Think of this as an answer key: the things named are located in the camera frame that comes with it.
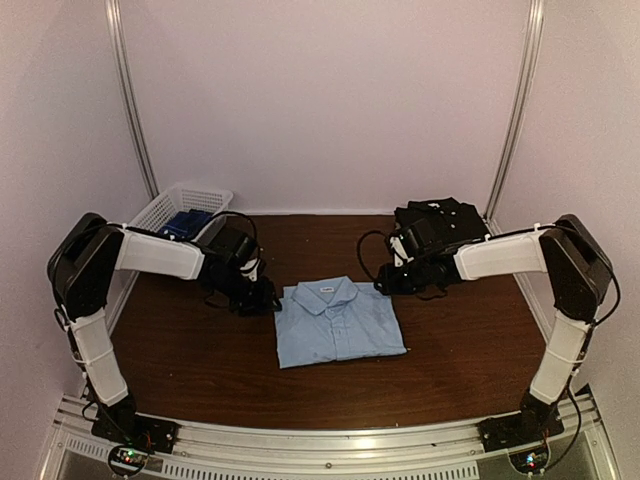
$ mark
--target light blue shirt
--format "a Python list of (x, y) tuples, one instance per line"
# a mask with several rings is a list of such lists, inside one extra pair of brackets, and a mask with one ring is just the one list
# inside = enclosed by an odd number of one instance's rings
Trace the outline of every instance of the light blue shirt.
[(407, 352), (391, 298), (348, 277), (285, 287), (275, 318), (280, 368)]

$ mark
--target white plastic basket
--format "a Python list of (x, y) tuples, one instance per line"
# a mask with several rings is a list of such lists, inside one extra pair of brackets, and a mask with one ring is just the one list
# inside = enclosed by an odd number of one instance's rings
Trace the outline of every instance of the white plastic basket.
[[(136, 215), (130, 225), (157, 232), (180, 211), (188, 212), (193, 208), (209, 213), (218, 213), (229, 207), (232, 198), (233, 193), (228, 190), (207, 188), (190, 183), (177, 183), (154, 198)], [(215, 236), (226, 219), (227, 217), (223, 215), (206, 225), (198, 233), (195, 240), (198, 240), (205, 233), (209, 238)]]

